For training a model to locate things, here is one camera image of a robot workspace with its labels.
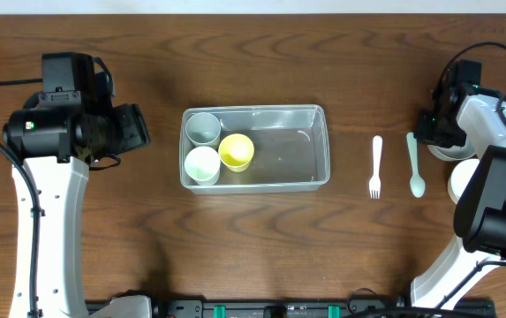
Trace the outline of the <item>grey plastic bowl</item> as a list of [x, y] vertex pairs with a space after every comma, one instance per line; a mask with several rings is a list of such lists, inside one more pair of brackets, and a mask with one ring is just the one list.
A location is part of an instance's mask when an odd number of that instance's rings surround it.
[[428, 145], [427, 148], [432, 155], [444, 162], [463, 161], [475, 156], [474, 149], [470, 146], [442, 148]]

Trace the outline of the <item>white plastic cup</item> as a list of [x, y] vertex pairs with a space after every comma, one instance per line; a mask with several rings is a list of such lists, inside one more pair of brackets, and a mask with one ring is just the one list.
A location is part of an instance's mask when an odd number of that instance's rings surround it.
[[199, 186], [212, 186], [220, 177], [221, 159], [211, 147], [196, 147], [186, 156], [184, 169]]

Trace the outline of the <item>yellow plastic cup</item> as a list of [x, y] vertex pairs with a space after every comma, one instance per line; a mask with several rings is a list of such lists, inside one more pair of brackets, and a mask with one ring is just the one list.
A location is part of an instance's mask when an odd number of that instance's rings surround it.
[[218, 154], [222, 163], [233, 172], [245, 171], [254, 156], [254, 144], [244, 134], [233, 133], [226, 136], [220, 143]]

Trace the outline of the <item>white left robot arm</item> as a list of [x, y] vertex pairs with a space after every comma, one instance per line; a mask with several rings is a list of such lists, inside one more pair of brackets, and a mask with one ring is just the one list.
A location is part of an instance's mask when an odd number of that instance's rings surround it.
[[91, 163], [150, 137], [140, 107], [17, 110], [4, 128], [16, 152], [18, 245], [12, 317], [88, 317], [81, 277], [81, 214]]

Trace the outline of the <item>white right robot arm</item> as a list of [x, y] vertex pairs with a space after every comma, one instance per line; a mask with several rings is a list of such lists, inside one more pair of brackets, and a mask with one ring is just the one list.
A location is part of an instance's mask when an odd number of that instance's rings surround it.
[[411, 283], [414, 307], [453, 309], [486, 274], [506, 267], [506, 101], [502, 93], [464, 84], [436, 104], [480, 162], [457, 201], [455, 234], [434, 264]]

